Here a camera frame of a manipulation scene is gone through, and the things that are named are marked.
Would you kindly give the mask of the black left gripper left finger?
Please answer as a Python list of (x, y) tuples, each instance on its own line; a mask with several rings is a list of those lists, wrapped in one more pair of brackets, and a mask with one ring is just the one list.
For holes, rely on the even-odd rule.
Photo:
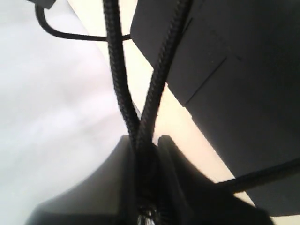
[(87, 179), (38, 205), (28, 225), (136, 225), (135, 163), (122, 136), (106, 161)]

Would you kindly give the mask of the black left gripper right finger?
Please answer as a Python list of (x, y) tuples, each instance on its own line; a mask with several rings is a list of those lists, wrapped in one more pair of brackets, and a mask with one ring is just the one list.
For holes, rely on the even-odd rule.
[(180, 151), (171, 137), (158, 140), (157, 154), (179, 225), (270, 225), (267, 212), (216, 186)]

